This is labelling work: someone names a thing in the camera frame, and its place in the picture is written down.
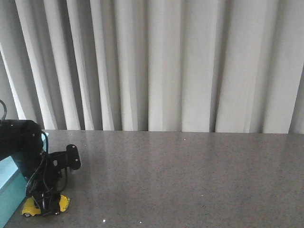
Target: robotic arm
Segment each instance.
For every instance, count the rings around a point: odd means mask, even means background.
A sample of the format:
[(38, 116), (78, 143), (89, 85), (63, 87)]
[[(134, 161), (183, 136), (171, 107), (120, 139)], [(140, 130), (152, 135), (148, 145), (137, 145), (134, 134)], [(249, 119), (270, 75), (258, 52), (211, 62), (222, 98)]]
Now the robotic arm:
[[(67, 184), (67, 167), (77, 170), (81, 166), (77, 147), (70, 144), (66, 151), (48, 153), (48, 137), (40, 126), (32, 120), (5, 120), (6, 106), (2, 100), (0, 103), (4, 107), (0, 120), (0, 161), (11, 156), (28, 182), (28, 199), (24, 207), (33, 202), (41, 215), (60, 214), (69, 204), (69, 199), (60, 194)], [(41, 134), (46, 138), (46, 151), (43, 150)], [(62, 170), (65, 170), (65, 185), (59, 189)]]

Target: wire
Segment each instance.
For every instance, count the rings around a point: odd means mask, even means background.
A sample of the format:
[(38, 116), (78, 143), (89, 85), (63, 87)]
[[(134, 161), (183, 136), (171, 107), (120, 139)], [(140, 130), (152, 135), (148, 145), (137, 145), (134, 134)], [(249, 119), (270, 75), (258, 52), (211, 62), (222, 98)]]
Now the wire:
[(51, 193), (61, 193), (67, 186), (67, 168), (65, 167), (65, 184), (63, 186), (63, 188), (61, 190), (53, 190), (52, 188), (50, 188), (47, 184), (47, 179), (46, 179), (46, 173), (47, 173), (47, 170), (48, 170), (48, 160), (49, 160), (49, 157), (48, 157), (48, 137), (47, 137), (47, 134), (43, 131), (41, 131), (41, 133), (45, 136), (46, 138), (46, 164), (45, 164), (45, 167), (44, 167), (44, 171), (43, 171), (43, 183), (44, 185), (46, 186), (47, 190)]
[(36, 169), (36, 171), (33, 173), (33, 175), (30, 177), (30, 179), (29, 179), (29, 181), (28, 181), (28, 183), (26, 185), (25, 195), (27, 197), (29, 197), (29, 196), (32, 195), (32, 191), (33, 191), (33, 187), (34, 187), (34, 184), (32, 184), (32, 182), (35, 180), (35, 177), (37, 176), (37, 174), (38, 174), (39, 170), (41, 169), (41, 167), (42, 167), (42, 165), (43, 165), (43, 163), (44, 163), (44, 161), (45, 161), (45, 159), (46, 159), (47, 156), (43, 152), (42, 155), (41, 155), (41, 157), (42, 158), (41, 158), (40, 165), (38, 166), (38, 168)]
[(3, 105), (3, 116), (1, 118), (1, 121), (4, 121), (6, 118), (6, 114), (7, 114), (7, 108), (6, 108), (5, 103), (2, 100), (0, 100), (0, 103)]

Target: yellow toy car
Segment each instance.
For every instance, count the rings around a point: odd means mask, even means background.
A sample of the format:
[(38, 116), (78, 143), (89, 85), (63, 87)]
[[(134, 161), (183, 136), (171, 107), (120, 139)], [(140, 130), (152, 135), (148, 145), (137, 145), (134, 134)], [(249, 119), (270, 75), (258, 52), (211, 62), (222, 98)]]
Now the yellow toy car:
[[(68, 197), (66, 197), (65, 195), (60, 195), (60, 202), (59, 202), (60, 211), (61, 212), (66, 211), (69, 204), (70, 204), (70, 199)], [(41, 214), (41, 211), (40, 211), (39, 207), (35, 206), (33, 197), (28, 198), (25, 201), (25, 203), (23, 205), (23, 209), (21, 211), (21, 214), (25, 217), (31, 217), (31, 216)]]

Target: granite countertop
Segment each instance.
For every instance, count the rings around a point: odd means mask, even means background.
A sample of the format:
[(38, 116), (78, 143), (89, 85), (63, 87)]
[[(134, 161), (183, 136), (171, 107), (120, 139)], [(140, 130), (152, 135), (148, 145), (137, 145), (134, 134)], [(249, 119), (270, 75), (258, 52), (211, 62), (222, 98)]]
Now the granite countertop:
[(78, 147), (67, 212), (6, 228), (303, 227), (304, 135), (49, 132)]

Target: toy car wheel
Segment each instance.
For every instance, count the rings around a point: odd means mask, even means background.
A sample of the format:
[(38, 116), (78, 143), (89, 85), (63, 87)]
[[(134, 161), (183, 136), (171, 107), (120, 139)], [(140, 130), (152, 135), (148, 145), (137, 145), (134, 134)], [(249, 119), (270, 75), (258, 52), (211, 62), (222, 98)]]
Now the toy car wheel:
[(24, 213), (23, 215), (27, 218), (32, 216), (30, 213)]

